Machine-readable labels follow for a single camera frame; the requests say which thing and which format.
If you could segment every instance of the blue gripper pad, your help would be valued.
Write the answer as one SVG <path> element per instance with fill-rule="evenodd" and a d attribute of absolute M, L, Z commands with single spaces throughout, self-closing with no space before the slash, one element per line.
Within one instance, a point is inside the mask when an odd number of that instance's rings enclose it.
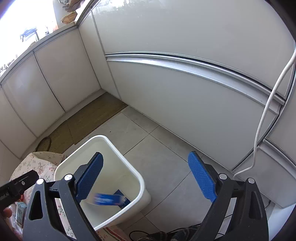
<path fill-rule="evenodd" d="M 189 153 L 188 164 L 204 197 L 214 202 L 217 197 L 215 183 L 194 152 Z"/>
<path fill-rule="evenodd" d="M 91 191 L 91 188 L 93 187 L 98 175 L 100 174 L 103 168 L 103 163 L 103 155 L 97 152 L 89 161 L 89 163 L 85 164 L 87 167 L 81 175 L 81 177 L 79 178 L 78 182 L 76 183 L 75 198 L 78 203 L 80 203 L 81 200 L 87 198 L 89 192 Z"/>

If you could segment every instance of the white cable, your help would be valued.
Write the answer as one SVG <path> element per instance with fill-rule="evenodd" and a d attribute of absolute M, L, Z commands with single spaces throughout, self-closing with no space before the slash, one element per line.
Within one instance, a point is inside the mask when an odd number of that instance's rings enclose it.
<path fill-rule="evenodd" d="M 261 116 L 261 119 L 260 119 L 260 122 L 259 122 L 259 125 L 258 125 L 258 128 L 257 128 L 256 135 L 255 135 L 255 141 L 254 141 L 254 153 L 253 153 L 253 155 L 254 155 L 253 164 L 252 164 L 250 167 L 248 167 L 248 168 L 246 168 L 246 169 L 243 169 L 243 170 L 237 172 L 236 174 L 234 174 L 233 178 L 234 178 L 235 176 L 237 176 L 238 174 L 241 174 L 241 173 L 243 173 L 243 172 L 245 172 L 245 171 L 247 171 L 247 170 L 252 169 L 252 168 L 255 166 L 255 162 L 256 162 L 256 152 L 257 152 L 257 142 L 258 142 L 259 133 L 260 133 L 260 130 L 261 130 L 261 127 L 262 127 L 262 123 L 263 123 L 263 121 L 264 121 L 264 118 L 265 118 L 266 113 L 267 113 L 267 111 L 268 111 L 269 105 L 270 105 L 270 103 L 271 103 L 271 101 L 272 101 L 272 99 L 273 99 L 273 97 L 274 97 L 274 94 L 275 94 L 277 88 L 279 87 L 281 81 L 282 81 L 283 78 L 285 77 L 285 75 L 286 75 L 286 73 L 288 72 L 288 70 L 289 70 L 289 69 L 291 68 L 291 66 L 293 65 L 295 59 L 296 59 L 296 49 L 294 50 L 294 53 L 293 53 L 291 59 L 289 60 L 289 62 L 288 62 L 287 65 L 284 67 L 283 71 L 281 72 L 279 78 L 277 79 L 277 81 L 276 81 L 276 83 L 275 83 L 275 85 L 274 85 L 274 87 L 273 87 L 273 89 L 272 89 L 272 91 L 271 91 L 271 93 L 270 93 L 270 95 L 269 95 L 269 97 L 268 97 L 268 100 L 267 100 L 267 102 L 266 102 L 266 105 L 265 105 L 265 108 L 264 108 L 263 114 L 262 114 L 262 116 Z"/>

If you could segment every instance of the trash can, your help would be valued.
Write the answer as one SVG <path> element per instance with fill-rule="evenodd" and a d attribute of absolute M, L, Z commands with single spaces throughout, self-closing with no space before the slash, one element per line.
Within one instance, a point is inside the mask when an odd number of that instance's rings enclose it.
<path fill-rule="evenodd" d="M 74 174 L 77 168 L 89 162 L 100 152 L 104 158 L 103 168 L 96 179 L 90 194 L 80 205 L 95 230 L 112 226 L 128 220 L 147 206 L 151 196 L 145 188 L 140 173 L 126 160 L 106 136 L 94 136 L 65 159 L 56 169 L 54 180 L 66 174 Z M 87 202 L 92 193 L 114 194 L 120 190 L 130 204 L 119 206 L 94 205 Z"/>

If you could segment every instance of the tile floor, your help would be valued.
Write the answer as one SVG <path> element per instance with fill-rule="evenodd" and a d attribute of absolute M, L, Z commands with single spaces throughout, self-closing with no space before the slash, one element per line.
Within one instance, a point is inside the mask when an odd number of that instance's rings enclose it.
<path fill-rule="evenodd" d="M 182 139 L 142 115 L 131 107 L 103 123 L 64 154 L 69 156 L 89 138 L 107 136 L 125 158 L 141 173 L 151 202 L 140 213 L 118 226 L 128 235 L 142 230 L 155 233 L 169 232 L 180 227 L 201 223 L 211 202 L 205 199 L 187 163 L 189 152 L 196 150 Z M 197 151 L 205 163 L 219 173 L 232 174 Z M 235 199 L 227 211 L 231 214 Z M 220 232 L 225 232 L 230 218 L 225 219 Z M 133 233 L 134 240 L 144 234 Z"/>

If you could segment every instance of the floor mat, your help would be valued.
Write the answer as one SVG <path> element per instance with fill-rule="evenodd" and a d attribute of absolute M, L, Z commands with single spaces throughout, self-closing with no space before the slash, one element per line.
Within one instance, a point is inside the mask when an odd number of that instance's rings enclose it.
<path fill-rule="evenodd" d="M 49 151 L 64 153 L 72 144 L 80 142 L 125 107 L 127 107 L 126 103 L 109 93 L 104 93 L 63 122 L 49 135 L 52 141 Z M 44 140 L 38 151 L 46 151 L 48 145 L 49 140 Z"/>

